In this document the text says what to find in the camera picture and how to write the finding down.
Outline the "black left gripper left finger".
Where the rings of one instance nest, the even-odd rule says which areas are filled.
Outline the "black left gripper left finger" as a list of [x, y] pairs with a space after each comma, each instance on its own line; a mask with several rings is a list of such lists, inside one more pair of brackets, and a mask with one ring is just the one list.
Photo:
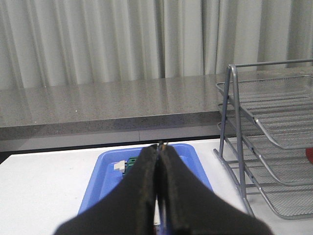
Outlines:
[[152, 235], [157, 145], [142, 148], [134, 166], [102, 200], [58, 227], [57, 235]]

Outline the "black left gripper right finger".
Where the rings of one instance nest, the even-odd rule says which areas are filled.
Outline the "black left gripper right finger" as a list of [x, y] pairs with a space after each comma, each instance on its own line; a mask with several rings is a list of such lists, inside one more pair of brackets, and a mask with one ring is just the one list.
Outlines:
[[158, 203], [165, 235], [270, 235], [271, 229], [208, 189], [174, 147], [158, 156]]

